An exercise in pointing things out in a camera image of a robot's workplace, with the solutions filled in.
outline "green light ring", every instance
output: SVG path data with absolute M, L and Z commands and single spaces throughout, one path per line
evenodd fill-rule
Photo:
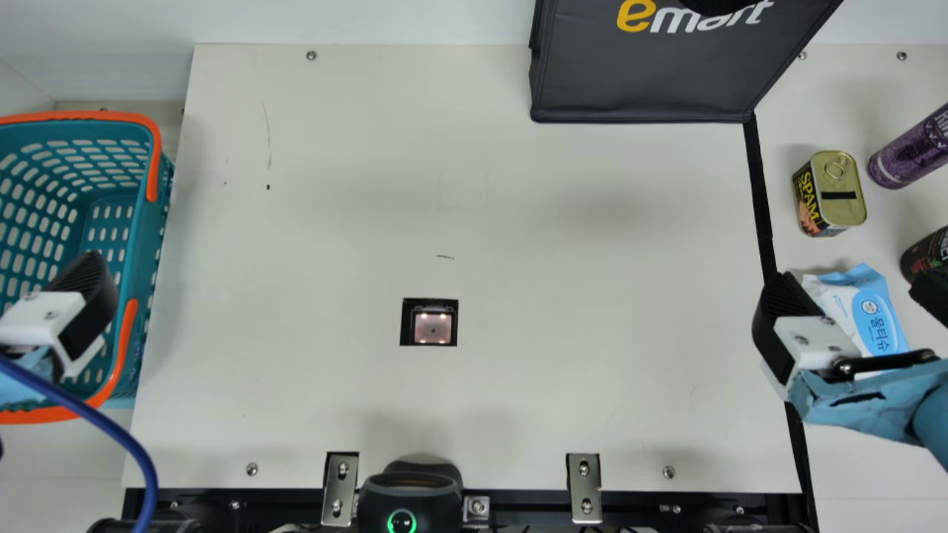
M 389 528 L 389 533 L 395 533 L 395 528 L 392 527 L 392 518 L 398 513 L 405 513 L 411 517 L 411 530 L 409 533 L 414 533 L 414 530 L 418 528 L 418 521 L 415 519 L 414 513 L 407 509 L 396 509 L 392 511 L 392 514 L 389 515 L 389 519 L 385 521 L 385 526 Z

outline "emart logo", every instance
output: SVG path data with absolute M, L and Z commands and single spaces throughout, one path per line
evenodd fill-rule
M 657 9 L 654 0 L 625 0 L 622 6 L 619 7 L 619 15 L 615 18 L 615 24 L 619 29 L 631 33 L 645 31 L 646 28 L 651 33 L 677 33 L 682 23 L 684 23 L 685 33 L 691 33 L 695 30 L 708 31 L 721 27 L 731 27 L 740 22 L 744 15 L 747 15 L 744 18 L 744 24 L 759 24 L 760 15 L 773 4 L 772 0 L 763 0 L 729 15 L 702 19 L 698 13 L 691 9 Z

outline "black shopping bag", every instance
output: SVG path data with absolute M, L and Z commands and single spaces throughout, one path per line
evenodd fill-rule
M 743 122 L 842 0 L 701 16 L 677 0 L 537 0 L 538 122 Z

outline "purple spray can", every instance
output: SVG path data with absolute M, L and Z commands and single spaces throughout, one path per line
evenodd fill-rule
M 888 189 L 918 181 L 948 163 L 948 103 L 869 158 L 869 177 Z

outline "blue and white packaging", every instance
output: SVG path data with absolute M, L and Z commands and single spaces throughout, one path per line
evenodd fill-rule
M 909 351 L 885 277 L 862 263 L 849 272 L 803 276 L 803 288 L 849 335 L 864 357 Z

